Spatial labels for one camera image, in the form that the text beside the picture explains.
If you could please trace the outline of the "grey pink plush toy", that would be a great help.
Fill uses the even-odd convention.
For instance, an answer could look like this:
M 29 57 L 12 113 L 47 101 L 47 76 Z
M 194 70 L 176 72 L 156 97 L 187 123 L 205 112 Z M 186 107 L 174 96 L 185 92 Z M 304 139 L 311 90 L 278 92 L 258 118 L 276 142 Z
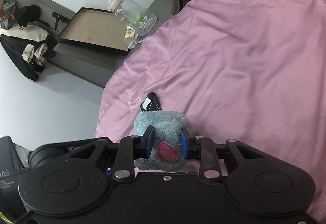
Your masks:
M 154 127 L 151 155 L 147 159 L 136 159 L 135 166 L 139 170 L 181 170 L 186 164 L 181 149 L 181 130 L 185 128 L 191 136 L 195 133 L 189 119 L 177 111 L 142 111 L 134 121 L 134 133 L 141 136 L 149 126 Z

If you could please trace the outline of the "black stitched felt toy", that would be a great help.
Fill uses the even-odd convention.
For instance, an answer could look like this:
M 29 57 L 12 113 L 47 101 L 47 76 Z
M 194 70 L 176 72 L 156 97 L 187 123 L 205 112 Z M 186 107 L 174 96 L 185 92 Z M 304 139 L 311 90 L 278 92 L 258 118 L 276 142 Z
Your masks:
M 161 111 L 161 103 L 154 92 L 147 94 L 145 100 L 140 105 L 141 111 Z

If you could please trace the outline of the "pink bed sheet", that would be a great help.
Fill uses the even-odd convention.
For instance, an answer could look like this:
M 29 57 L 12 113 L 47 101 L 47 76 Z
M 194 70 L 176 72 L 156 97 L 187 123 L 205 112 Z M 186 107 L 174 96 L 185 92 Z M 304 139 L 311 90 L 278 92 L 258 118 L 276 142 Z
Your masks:
M 325 0 L 192 0 L 109 79 L 96 136 L 131 135 L 149 92 L 198 135 L 304 169 L 325 223 Z

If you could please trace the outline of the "large clear water jug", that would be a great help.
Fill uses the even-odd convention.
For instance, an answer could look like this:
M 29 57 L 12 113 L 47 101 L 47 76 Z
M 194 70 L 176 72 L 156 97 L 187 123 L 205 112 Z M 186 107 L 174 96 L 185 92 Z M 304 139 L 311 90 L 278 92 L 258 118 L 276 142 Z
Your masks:
M 141 37 L 148 35 L 157 22 L 154 13 L 134 0 L 109 0 L 108 11 L 119 20 L 126 22 Z

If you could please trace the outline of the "black framed board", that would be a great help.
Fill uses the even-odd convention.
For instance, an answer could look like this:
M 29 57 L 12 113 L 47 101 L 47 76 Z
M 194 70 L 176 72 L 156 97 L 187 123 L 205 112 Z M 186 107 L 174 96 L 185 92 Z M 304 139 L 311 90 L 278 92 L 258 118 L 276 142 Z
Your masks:
M 128 44 L 124 37 L 127 24 L 113 13 L 95 8 L 82 7 L 58 36 L 58 42 L 104 51 L 111 54 L 127 55 Z

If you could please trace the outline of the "black and beige hanging clothes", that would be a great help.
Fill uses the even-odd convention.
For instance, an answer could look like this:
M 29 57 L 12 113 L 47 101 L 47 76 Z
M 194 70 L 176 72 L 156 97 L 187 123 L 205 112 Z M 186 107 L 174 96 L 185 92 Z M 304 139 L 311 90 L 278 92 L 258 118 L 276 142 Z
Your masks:
M 34 82 L 45 64 L 56 56 L 56 39 L 34 24 L 40 16 L 37 5 L 24 6 L 13 13 L 6 6 L 1 8 L 1 47 L 20 73 Z

